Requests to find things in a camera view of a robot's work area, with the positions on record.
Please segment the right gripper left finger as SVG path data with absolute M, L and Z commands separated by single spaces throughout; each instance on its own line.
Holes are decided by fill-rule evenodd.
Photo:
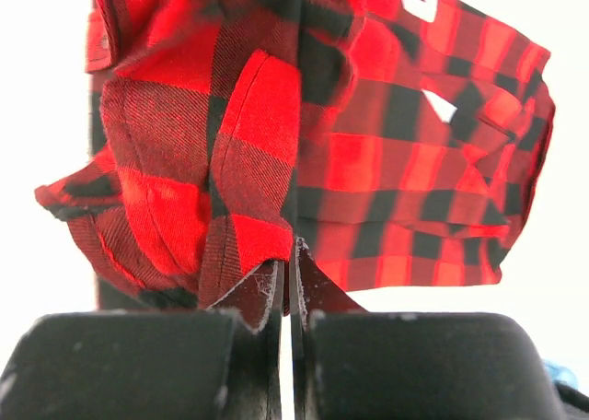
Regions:
M 5 419 L 277 419 L 283 264 L 207 310 L 48 315 L 1 377 Z

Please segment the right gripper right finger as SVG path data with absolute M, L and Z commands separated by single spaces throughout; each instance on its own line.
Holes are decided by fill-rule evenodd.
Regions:
M 289 263 L 299 419 L 563 419 L 530 337 L 490 313 L 370 312 L 298 239 Z

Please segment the red black plaid shirt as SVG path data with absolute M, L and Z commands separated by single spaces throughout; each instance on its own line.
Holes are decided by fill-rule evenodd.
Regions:
M 296 239 L 345 291 L 494 285 L 549 145 L 549 57 L 460 0 L 94 0 L 106 141 L 35 197 L 162 309 Z

